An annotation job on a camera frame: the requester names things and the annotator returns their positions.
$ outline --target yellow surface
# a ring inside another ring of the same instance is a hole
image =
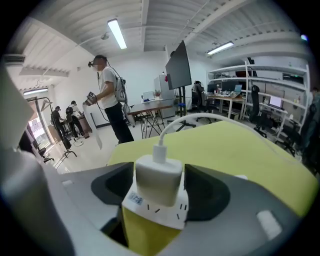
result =
[[[151,155],[159,137],[119,144],[108,163],[135,162]],[[167,157],[230,175],[246,175],[304,216],[318,191],[315,177],[300,163],[292,164],[277,157],[295,159],[267,140],[275,154],[250,131],[225,121],[167,134]],[[179,234],[179,230],[156,224],[123,209],[129,249],[141,255],[155,255]]]

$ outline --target tv stand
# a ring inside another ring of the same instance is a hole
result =
[[[186,116],[187,115],[187,106],[186,106],[186,90],[185,87],[182,87],[182,96],[181,96],[181,87],[178,88],[179,89],[179,107],[180,107],[180,117]],[[182,126],[176,130],[177,132],[181,131],[182,128],[184,128],[185,126],[189,126],[192,128],[195,128],[196,125],[195,124],[191,124],[191,123],[187,123],[186,121],[182,121],[180,122],[182,124]]]

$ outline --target refrigerator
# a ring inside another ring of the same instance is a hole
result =
[[[164,103],[170,103],[172,106],[175,101],[175,90],[169,90],[168,82],[165,81],[166,75],[158,75],[154,79],[154,90],[160,91],[160,98],[163,99]],[[176,115],[176,108],[166,108],[161,110],[161,115],[163,118],[174,117]]]

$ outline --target doorway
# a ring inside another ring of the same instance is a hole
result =
[[[31,129],[32,135],[37,145],[39,145],[39,149],[47,148],[52,144],[52,142],[45,129],[45,125],[40,113],[38,101],[37,100],[30,101],[29,105],[33,109],[33,115],[29,119],[29,126]]]

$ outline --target ceiling vent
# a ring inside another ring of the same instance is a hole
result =
[[[7,66],[22,66],[25,62],[25,55],[22,54],[4,54],[4,63]]]

